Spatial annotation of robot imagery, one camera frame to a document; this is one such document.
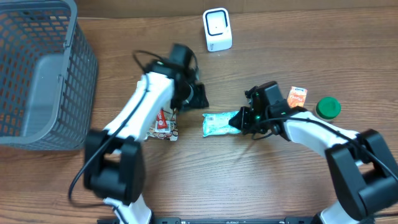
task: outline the green round cap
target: green round cap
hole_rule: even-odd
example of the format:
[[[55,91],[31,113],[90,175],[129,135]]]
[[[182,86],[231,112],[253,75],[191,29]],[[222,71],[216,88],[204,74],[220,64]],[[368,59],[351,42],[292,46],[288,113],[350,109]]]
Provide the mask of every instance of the green round cap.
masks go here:
[[[325,97],[317,104],[317,114],[323,119],[333,119],[340,114],[340,102],[334,97]]]

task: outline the plastic bin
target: plastic bin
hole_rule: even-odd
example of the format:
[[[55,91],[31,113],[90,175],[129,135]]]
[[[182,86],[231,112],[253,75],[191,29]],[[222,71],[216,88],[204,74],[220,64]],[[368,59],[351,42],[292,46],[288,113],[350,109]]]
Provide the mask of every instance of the plastic bin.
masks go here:
[[[98,64],[76,19],[73,0],[0,1],[0,144],[82,147]]]

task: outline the orange label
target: orange label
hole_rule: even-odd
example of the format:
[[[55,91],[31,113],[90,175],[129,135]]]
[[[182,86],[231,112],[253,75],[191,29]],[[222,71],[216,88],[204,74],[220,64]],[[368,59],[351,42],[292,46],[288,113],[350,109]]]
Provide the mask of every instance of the orange label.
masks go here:
[[[296,106],[304,107],[306,96],[307,96],[306,89],[292,86],[289,95],[287,97],[287,103],[291,108]]]

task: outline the light blue packet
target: light blue packet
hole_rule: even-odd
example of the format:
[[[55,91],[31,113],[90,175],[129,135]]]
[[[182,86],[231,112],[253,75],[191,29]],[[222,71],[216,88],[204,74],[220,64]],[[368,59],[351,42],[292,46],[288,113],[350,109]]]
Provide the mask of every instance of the light blue packet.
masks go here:
[[[239,111],[218,114],[203,114],[203,137],[223,134],[239,134],[241,131],[228,124]]]

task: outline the wooden table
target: wooden table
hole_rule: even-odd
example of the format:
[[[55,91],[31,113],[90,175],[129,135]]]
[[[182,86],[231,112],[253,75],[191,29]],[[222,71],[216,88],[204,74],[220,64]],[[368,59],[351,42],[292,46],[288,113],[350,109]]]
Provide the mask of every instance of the wooden table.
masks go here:
[[[291,86],[307,88],[310,109],[323,96],[338,98],[343,110],[335,124],[380,131],[398,158],[397,18],[396,7],[233,14],[233,48],[215,53],[206,50],[201,16],[80,20],[99,60],[92,126],[103,128],[133,94],[141,71],[132,50],[167,56],[172,43],[186,44],[198,57],[211,106],[178,116],[177,142],[144,144],[148,206],[182,218],[312,216],[335,201],[324,159],[278,136],[203,138],[201,114],[238,110],[246,105],[244,90],[275,80],[285,95]],[[109,208],[68,203],[82,155],[0,149],[0,223],[112,217]],[[81,182],[74,197],[99,201]]]

